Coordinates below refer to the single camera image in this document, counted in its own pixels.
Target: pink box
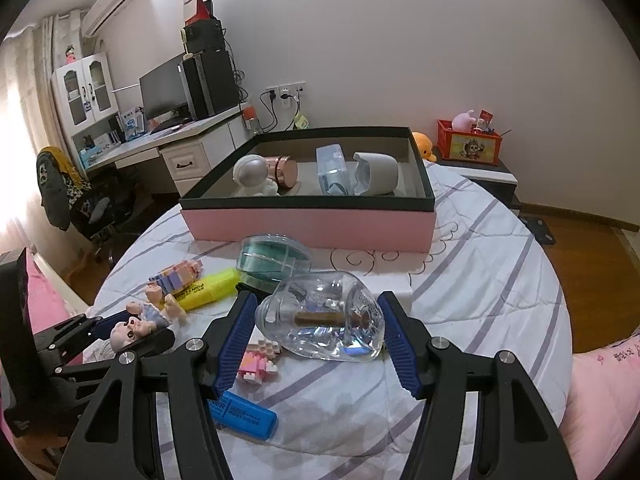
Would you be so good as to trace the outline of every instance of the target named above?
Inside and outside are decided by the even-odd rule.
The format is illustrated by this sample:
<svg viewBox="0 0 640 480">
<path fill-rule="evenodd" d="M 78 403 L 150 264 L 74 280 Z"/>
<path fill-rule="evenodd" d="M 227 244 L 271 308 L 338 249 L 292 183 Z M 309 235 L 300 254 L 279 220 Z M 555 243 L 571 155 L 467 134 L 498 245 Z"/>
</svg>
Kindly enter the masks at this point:
<svg viewBox="0 0 640 480">
<path fill-rule="evenodd" d="M 340 144 L 350 170 L 354 152 L 386 153 L 399 164 L 388 196 L 322 196 L 316 148 Z M 289 155 L 298 183 L 281 196 L 233 196 L 236 161 L 248 154 Z M 180 200 L 196 240 L 238 242 L 259 234 L 285 235 L 308 247 L 427 253 L 436 214 L 426 169 L 408 128 L 349 127 L 279 132 L 254 137 L 235 150 Z"/>
</svg>

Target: round table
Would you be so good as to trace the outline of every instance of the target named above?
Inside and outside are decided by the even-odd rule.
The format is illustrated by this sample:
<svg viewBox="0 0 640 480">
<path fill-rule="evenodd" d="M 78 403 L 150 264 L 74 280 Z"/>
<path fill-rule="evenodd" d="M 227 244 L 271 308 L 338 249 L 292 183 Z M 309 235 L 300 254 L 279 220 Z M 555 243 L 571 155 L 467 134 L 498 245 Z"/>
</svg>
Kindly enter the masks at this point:
<svg viewBox="0 0 640 480">
<path fill-rule="evenodd" d="M 572 342 L 558 277 L 531 233 L 503 204 L 455 172 L 426 165 L 437 212 L 430 254 L 313 250 L 314 268 L 407 280 L 411 316 L 431 335 L 486 356 L 513 351 L 559 424 L 569 391 Z M 176 206 L 124 254 L 88 315 L 114 314 L 127 301 L 144 300 L 146 280 L 163 267 L 199 258 L 209 274 L 233 266 L 238 252 L 238 243 L 194 240 Z M 174 328 L 176 346 L 200 336 L 233 301 L 190 312 L 187 323 Z M 84 357 L 92 359 L 92 348 Z M 358 364 L 284 352 L 276 364 L 273 381 L 260 387 L 236 381 L 232 389 L 278 414 L 277 430 L 265 443 L 218 432 L 237 480 L 399 478 L 423 404 L 402 389 L 388 354 Z M 173 479 L 179 473 L 167 403 L 159 396 L 162 461 L 166 478 Z M 468 394 L 456 479 L 468 476 L 476 408 L 476 394 Z"/>
</svg>

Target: pink cushion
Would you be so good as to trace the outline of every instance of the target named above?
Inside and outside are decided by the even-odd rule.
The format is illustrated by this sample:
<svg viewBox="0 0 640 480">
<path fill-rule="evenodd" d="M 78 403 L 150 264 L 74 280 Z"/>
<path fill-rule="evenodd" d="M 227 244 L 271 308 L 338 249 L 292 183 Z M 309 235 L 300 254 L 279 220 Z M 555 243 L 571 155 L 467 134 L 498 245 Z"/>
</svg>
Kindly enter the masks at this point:
<svg viewBox="0 0 640 480">
<path fill-rule="evenodd" d="M 607 465 L 640 413 L 640 334 L 574 355 L 571 388 L 560 432 L 578 480 Z"/>
<path fill-rule="evenodd" d="M 27 274 L 29 276 L 27 303 L 33 333 L 41 332 L 56 323 L 68 319 L 69 314 L 65 310 L 65 301 L 49 283 L 44 274 L 40 272 L 29 251 L 27 251 Z M 2 427 L 2 432 L 7 436 L 9 442 L 13 444 L 11 432 L 4 421 L 1 406 L 0 427 Z"/>
</svg>

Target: blue highlighter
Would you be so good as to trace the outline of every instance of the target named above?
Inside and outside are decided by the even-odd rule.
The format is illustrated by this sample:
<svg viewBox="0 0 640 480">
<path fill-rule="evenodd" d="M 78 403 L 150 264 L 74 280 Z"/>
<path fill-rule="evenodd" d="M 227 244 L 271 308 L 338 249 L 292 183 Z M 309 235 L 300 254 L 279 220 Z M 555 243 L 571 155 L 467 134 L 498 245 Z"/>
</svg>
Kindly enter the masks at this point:
<svg viewBox="0 0 640 480">
<path fill-rule="evenodd" d="M 275 412 L 230 391 L 225 391 L 218 400 L 210 400 L 209 411 L 216 422 L 259 440 L 267 440 L 278 421 Z"/>
</svg>

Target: rose gold jar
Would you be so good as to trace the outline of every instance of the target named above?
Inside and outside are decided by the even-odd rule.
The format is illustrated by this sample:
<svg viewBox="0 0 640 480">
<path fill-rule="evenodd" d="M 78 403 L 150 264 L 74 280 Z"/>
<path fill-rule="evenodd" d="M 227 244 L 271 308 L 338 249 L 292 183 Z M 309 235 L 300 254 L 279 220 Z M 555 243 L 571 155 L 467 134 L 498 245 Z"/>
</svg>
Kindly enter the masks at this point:
<svg viewBox="0 0 640 480">
<path fill-rule="evenodd" d="M 269 178 L 274 180 L 278 187 L 291 189 L 298 180 L 298 163 L 289 156 L 266 156 L 269 163 Z"/>
</svg>

